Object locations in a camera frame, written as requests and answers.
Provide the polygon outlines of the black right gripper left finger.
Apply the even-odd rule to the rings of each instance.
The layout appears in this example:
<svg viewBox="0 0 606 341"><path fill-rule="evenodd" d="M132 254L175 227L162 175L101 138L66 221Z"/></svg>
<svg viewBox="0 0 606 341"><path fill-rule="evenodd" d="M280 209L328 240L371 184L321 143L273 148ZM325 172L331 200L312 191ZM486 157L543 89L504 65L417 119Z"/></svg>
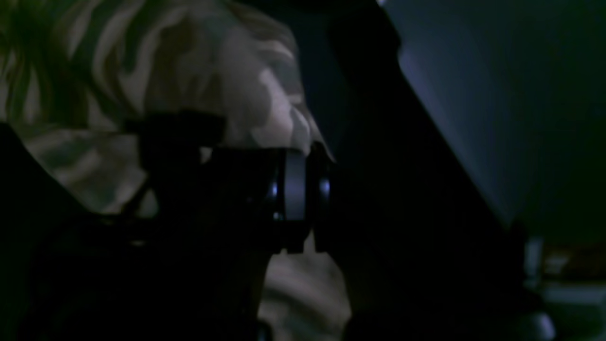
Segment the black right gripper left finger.
<svg viewBox="0 0 606 341"><path fill-rule="evenodd" d="M219 147L223 120L128 123L145 173L85 208L1 125L3 341L270 341L258 317L281 243L282 148Z"/></svg>

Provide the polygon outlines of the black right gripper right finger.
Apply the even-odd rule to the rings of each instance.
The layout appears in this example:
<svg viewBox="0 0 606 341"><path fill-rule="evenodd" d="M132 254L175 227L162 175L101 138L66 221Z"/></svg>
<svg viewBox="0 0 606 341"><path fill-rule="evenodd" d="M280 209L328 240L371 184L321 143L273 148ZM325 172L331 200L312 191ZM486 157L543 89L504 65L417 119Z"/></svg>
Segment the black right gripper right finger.
<svg viewBox="0 0 606 341"><path fill-rule="evenodd" d="M505 227L400 68L385 14L286 20L328 145L307 158L316 246L346 279L345 341L555 341Z"/></svg>

